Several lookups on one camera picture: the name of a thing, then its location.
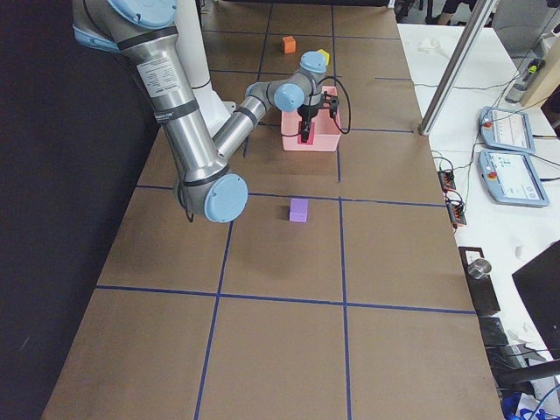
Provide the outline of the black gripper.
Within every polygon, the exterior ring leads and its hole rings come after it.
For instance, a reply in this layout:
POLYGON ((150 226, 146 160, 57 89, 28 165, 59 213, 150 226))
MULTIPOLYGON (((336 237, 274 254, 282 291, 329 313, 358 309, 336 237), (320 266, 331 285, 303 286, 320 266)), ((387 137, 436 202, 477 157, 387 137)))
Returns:
POLYGON ((320 110, 327 110, 332 119, 336 119, 339 108, 339 98, 336 94, 329 94, 326 90, 315 94, 306 104, 299 107, 299 142, 307 142, 312 131, 312 119, 319 115, 320 110))

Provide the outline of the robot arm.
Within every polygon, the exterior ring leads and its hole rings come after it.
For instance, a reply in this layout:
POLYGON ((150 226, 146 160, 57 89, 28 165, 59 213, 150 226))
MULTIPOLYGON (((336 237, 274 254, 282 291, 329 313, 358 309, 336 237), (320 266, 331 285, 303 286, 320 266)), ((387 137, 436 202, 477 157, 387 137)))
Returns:
POLYGON ((269 109, 297 111, 309 131, 325 99, 326 56, 306 52, 289 78, 250 85, 243 102, 227 110, 212 90, 193 1, 74 1, 72 8, 76 40, 123 55, 139 75, 167 136, 187 216, 236 219, 249 189, 228 160, 269 109))

